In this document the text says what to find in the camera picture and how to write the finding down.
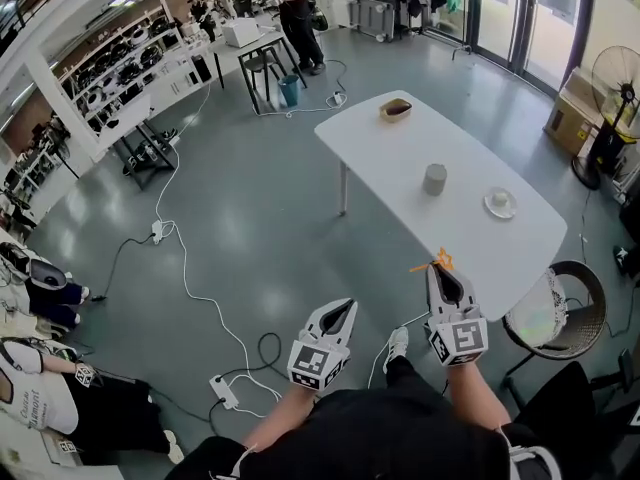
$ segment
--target white plate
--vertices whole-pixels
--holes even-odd
[[[511,192],[500,187],[492,187],[484,196],[484,205],[500,219],[512,219],[518,211],[518,202]]]

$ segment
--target glass door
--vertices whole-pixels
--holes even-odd
[[[479,1],[476,48],[503,67],[511,63],[521,4],[522,0]]]
[[[580,0],[536,0],[524,78],[560,90],[576,36]]]

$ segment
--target gray cup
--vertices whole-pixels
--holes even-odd
[[[447,181],[447,169],[442,164],[431,164],[424,174],[422,188],[431,196],[439,196]]]

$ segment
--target white sneaker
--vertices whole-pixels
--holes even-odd
[[[178,445],[176,435],[171,430],[165,430],[164,435],[169,441],[169,460],[173,464],[180,464],[184,460],[184,453],[182,453],[182,449]]]
[[[382,371],[387,373],[387,364],[398,356],[405,357],[407,355],[407,347],[409,346],[409,330],[406,327],[398,327],[394,329],[389,337],[389,354],[382,365]]]

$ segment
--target navy pants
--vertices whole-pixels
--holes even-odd
[[[80,304],[82,286],[67,283],[64,288],[59,290],[48,290],[36,286],[31,279],[27,279],[25,286],[29,294],[29,310],[31,313],[67,329],[73,329],[77,325],[77,313],[69,305]]]

